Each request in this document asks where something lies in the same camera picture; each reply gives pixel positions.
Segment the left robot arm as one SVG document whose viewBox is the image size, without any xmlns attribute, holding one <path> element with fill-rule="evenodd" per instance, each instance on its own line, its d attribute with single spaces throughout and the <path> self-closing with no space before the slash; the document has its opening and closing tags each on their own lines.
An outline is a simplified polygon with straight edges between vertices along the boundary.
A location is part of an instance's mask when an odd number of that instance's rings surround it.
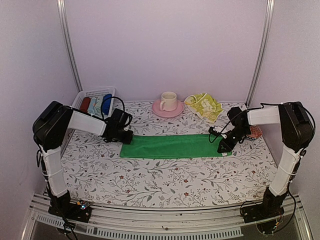
<svg viewBox="0 0 320 240">
<path fill-rule="evenodd" d="M 61 149 L 66 132 L 69 129 L 87 132 L 99 137 L 107 143 L 121 142 L 130 144 L 133 131 L 125 130 L 131 123 L 131 114 L 114 109 L 106 119 L 81 112 L 71 106 L 52 101 L 41 113 L 32 126 L 33 140 L 42 153 L 44 177 L 50 193 L 59 198 L 55 202 L 55 209 L 63 216 L 70 217 L 74 213 L 74 205 L 62 198 L 69 196 L 69 191 L 64 181 L 61 164 Z"/>
</svg>

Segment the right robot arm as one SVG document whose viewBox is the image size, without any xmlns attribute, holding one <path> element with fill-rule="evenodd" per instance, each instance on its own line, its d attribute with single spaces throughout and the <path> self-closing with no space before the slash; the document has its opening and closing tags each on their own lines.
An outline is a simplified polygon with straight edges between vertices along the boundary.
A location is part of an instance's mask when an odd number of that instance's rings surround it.
<svg viewBox="0 0 320 240">
<path fill-rule="evenodd" d="M 262 103 L 258 108 L 241 110 L 231 108 L 227 116 L 233 129 L 216 133 L 221 138 L 217 152 L 229 153 L 236 144 L 251 133 L 251 126 L 280 125 L 283 143 L 282 155 L 277 172 L 265 191 L 271 195 L 259 206 L 258 213 L 262 218 L 269 218 L 278 210 L 277 197 L 288 193 L 288 185 L 295 177 L 301 158 L 316 133 L 316 123 L 311 113 L 299 101 L 285 103 Z"/>
</svg>

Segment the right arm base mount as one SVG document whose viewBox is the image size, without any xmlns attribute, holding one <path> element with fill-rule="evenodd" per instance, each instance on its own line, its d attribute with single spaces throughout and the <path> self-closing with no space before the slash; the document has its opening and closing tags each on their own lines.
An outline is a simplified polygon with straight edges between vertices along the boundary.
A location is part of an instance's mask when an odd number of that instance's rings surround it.
<svg viewBox="0 0 320 240">
<path fill-rule="evenodd" d="M 240 215 L 245 223 L 261 221 L 284 214 L 283 199 L 264 197 L 262 203 L 240 207 Z"/>
</svg>

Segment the green microfibre towel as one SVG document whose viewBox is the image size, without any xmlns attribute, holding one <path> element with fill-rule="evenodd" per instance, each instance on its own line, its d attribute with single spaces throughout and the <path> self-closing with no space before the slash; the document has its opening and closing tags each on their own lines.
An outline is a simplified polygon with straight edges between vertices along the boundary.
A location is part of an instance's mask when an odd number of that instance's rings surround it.
<svg viewBox="0 0 320 240">
<path fill-rule="evenodd" d="M 231 151 L 218 152 L 218 137 L 209 142 L 207 134 L 134 136 L 130 144 L 123 144 L 120 157 L 135 159 L 188 159 L 226 157 Z"/>
</svg>

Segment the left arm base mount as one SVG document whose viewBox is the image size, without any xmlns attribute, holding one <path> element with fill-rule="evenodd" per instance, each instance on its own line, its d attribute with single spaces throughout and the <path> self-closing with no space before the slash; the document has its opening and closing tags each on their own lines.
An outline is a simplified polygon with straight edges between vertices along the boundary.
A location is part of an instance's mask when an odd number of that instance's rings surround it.
<svg viewBox="0 0 320 240">
<path fill-rule="evenodd" d="M 58 217 L 64 217 L 67 220 L 74 220 L 82 223 L 88 223 L 91 217 L 92 208 L 85 201 L 72 203 L 68 199 L 51 199 L 48 213 Z"/>
</svg>

